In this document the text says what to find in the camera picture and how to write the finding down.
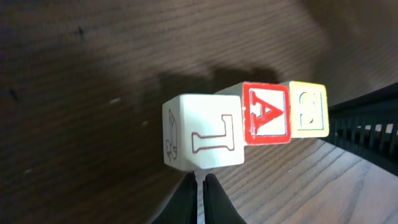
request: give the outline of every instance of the alphabet block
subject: alphabet block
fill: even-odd
[[[242,82],[215,94],[241,98],[247,145],[290,142],[289,90],[286,86]]]
[[[290,92],[292,138],[316,138],[329,135],[328,102],[324,85],[285,82]]]
[[[163,104],[164,163],[188,171],[244,162],[238,96],[183,94]]]

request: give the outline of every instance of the block face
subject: block face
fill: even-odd
[[[241,100],[238,96],[182,95],[183,170],[244,162]]]
[[[290,82],[292,137],[315,138],[329,135],[328,104],[324,85]]]
[[[244,139],[248,145],[290,142],[289,89],[265,83],[243,84]]]
[[[179,169],[182,160],[179,97],[163,104],[162,126],[164,163]]]

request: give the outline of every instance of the wooden table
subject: wooden table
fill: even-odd
[[[184,175],[162,162],[163,102],[300,80],[334,105],[398,82],[393,4],[0,3],[1,220],[149,222]],[[245,153],[197,178],[214,172],[248,223],[398,222],[397,177],[342,149],[296,139]]]

